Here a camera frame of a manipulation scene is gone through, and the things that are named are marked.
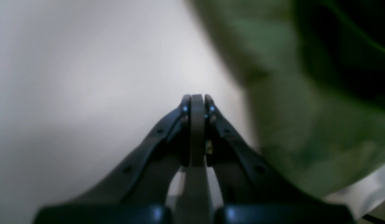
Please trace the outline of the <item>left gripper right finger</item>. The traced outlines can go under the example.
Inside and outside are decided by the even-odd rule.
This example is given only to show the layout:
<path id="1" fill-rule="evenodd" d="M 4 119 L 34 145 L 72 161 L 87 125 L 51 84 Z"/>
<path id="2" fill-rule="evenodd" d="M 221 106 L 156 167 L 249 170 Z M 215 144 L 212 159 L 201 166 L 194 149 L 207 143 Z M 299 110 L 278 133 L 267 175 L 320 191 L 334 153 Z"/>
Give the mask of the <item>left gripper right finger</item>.
<path id="1" fill-rule="evenodd" d="M 223 205 L 215 224 L 355 224 L 344 205 L 309 196 L 279 174 L 247 145 L 221 114 L 210 95 L 204 96 L 205 137 L 212 152 L 207 164 L 217 178 Z"/>

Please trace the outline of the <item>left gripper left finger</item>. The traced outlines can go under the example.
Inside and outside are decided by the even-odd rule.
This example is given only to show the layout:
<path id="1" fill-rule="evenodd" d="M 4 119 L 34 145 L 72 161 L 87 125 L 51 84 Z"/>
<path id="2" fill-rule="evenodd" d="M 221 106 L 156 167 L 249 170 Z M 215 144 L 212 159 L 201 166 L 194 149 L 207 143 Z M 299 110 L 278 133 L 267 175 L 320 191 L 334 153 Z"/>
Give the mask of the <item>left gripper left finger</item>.
<path id="1" fill-rule="evenodd" d="M 66 203 L 42 208 L 35 224 L 171 224 L 169 185 L 191 162 L 198 95 L 185 95 L 103 180 Z"/>

